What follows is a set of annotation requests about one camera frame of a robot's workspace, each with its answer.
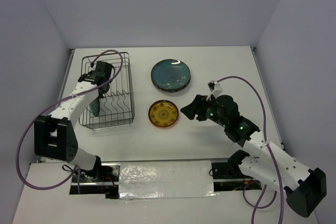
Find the orange plastic plate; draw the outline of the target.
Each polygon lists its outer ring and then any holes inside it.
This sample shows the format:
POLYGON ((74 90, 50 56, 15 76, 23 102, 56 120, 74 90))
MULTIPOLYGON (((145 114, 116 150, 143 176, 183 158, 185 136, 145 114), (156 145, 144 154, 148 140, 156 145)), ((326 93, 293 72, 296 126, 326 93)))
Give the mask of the orange plastic plate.
POLYGON ((176 123, 171 124, 171 125, 166 125, 166 126, 152 124, 152 126, 156 127, 157 129, 163 129, 163 130, 171 129, 171 128, 175 127, 175 125, 176 125, 176 123))

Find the amber brown small plate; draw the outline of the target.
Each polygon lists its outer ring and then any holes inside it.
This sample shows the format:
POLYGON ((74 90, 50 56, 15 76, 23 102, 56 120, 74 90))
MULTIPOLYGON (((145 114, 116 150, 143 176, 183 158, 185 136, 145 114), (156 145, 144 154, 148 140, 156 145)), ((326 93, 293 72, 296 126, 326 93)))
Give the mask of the amber brown small plate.
POLYGON ((177 106, 169 100, 155 101, 148 110, 148 118, 152 124, 171 125, 179 119, 177 106))

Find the dark green plate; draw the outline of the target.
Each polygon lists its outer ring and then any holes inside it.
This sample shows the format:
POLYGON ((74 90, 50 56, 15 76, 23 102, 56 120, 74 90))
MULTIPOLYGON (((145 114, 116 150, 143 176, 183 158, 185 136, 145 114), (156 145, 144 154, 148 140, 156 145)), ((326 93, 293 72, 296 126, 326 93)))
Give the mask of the dark green plate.
POLYGON ((151 70, 151 81, 163 88, 177 88, 191 81, 191 71, 187 64, 176 59, 164 59, 151 70))

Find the blue floral celadon plate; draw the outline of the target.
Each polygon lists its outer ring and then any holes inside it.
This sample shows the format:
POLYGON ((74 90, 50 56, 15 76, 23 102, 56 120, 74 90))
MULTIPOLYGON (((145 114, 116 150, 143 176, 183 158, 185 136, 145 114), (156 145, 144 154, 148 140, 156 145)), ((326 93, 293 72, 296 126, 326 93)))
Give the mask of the blue floral celadon plate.
POLYGON ((89 104, 90 112, 93 116, 98 117, 100 115, 100 98, 97 97, 89 104))

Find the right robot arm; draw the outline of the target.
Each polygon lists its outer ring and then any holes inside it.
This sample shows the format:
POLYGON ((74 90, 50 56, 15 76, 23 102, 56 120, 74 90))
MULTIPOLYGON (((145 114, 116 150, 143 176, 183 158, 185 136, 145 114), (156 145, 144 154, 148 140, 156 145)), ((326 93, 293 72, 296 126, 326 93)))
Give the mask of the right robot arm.
POLYGON ((229 158, 229 173, 253 177, 285 193, 288 206, 298 215, 309 217, 327 195, 325 172, 309 168, 266 140, 256 124, 240 115, 232 97, 198 94, 181 112, 190 120, 211 120, 222 126, 226 136, 241 147, 229 158))

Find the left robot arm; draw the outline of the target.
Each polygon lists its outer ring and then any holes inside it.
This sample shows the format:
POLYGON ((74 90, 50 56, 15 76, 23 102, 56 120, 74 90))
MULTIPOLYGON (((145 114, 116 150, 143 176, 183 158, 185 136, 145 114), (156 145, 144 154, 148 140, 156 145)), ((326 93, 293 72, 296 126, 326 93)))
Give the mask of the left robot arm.
POLYGON ((74 127, 91 103, 99 108, 100 99, 109 91, 109 85, 98 86, 107 82, 112 73, 112 64, 98 61, 93 70, 79 77, 68 100, 47 116, 37 117, 34 121, 36 155, 78 166, 81 173, 93 182, 103 177, 100 157, 79 147, 74 127))

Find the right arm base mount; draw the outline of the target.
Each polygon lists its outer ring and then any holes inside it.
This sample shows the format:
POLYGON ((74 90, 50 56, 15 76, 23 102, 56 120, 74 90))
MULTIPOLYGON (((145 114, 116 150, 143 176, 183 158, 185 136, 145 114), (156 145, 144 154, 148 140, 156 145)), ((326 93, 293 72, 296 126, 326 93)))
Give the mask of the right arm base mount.
POLYGON ((261 183, 250 176, 244 175, 238 165, 243 158, 249 157, 245 151, 237 151, 227 160, 212 161, 208 174, 213 178, 214 192, 241 191, 252 183, 248 190, 261 190, 261 183))

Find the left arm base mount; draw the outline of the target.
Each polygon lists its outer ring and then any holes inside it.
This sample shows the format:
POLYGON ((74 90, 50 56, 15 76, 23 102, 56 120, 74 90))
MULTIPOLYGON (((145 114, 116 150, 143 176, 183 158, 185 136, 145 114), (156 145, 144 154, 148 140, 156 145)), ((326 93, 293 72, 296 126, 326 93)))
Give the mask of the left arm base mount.
POLYGON ((71 178, 69 195, 100 195, 106 199, 119 199, 120 165, 102 165, 97 177, 84 170, 75 171, 71 178))

